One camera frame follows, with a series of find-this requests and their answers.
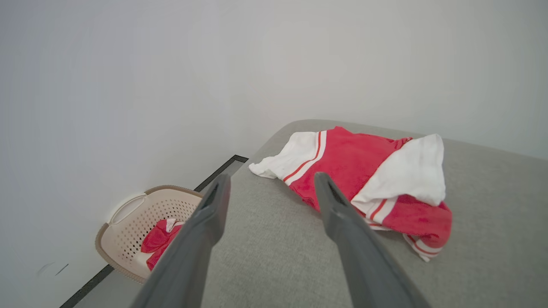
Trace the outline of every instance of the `gray sofa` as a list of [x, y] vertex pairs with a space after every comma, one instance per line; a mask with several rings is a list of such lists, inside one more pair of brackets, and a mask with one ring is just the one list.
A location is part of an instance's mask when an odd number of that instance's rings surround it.
[[[293, 132], [343, 126], [387, 138], [421, 135], [324, 120], [288, 124], [232, 177], [226, 230], [214, 247], [203, 307], [351, 307], [336, 245], [318, 212], [247, 166]], [[452, 235], [422, 261], [395, 232], [382, 243], [433, 307], [548, 307], [548, 161], [444, 139]]]

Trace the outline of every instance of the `beige plastic basket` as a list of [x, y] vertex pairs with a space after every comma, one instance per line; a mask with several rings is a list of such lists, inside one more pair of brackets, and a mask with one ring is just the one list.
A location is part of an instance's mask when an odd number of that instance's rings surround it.
[[134, 196], [118, 208], [95, 239], [95, 248], [112, 267], [127, 277], [144, 283], [150, 275], [149, 254], [141, 252], [145, 236], [161, 219], [186, 221], [202, 195], [182, 187], [164, 185]]

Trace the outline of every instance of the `white wall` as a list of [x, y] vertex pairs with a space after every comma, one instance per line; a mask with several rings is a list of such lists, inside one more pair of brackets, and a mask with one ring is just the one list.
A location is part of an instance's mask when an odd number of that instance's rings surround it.
[[235, 153], [215, 20], [198, 0], [0, 4], [0, 306], [59, 307], [106, 265], [119, 201]]
[[240, 155], [338, 119], [548, 158], [548, 2], [222, 1]]

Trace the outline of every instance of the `baseboard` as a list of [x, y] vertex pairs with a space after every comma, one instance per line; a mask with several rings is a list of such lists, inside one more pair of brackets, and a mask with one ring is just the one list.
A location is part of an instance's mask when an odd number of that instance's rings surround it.
[[[202, 189], [204, 189], [211, 181], [213, 181], [221, 172], [223, 172], [230, 164], [232, 164], [234, 161], [239, 161], [242, 163], [245, 163], [248, 159], [240, 156], [240, 155], [234, 155], [232, 156], [226, 163], [222, 164], [222, 166], [217, 169], [213, 174], [211, 174], [205, 181], [203, 181], [198, 187], [196, 187], [194, 190], [197, 192], [201, 192]], [[86, 283], [80, 290], [78, 290], [73, 296], [71, 296], [60, 308], [73, 308], [78, 304], [79, 301], [81, 301], [93, 288], [95, 288], [103, 279], [108, 276], [114, 268], [110, 265], [105, 266], [97, 275], [95, 275], [88, 283]]]

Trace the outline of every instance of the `floor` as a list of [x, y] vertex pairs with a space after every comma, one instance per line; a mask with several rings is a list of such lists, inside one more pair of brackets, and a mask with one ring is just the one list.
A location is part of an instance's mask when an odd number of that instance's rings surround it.
[[[234, 161], [221, 174], [232, 175], [243, 165], [242, 162]], [[210, 185], [206, 186], [201, 193], [205, 193]], [[137, 283], [114, 270], [93, 290], [91, 290], [75, 308], [128, 308], [133, 299], [137, 296], [142, 284]]]

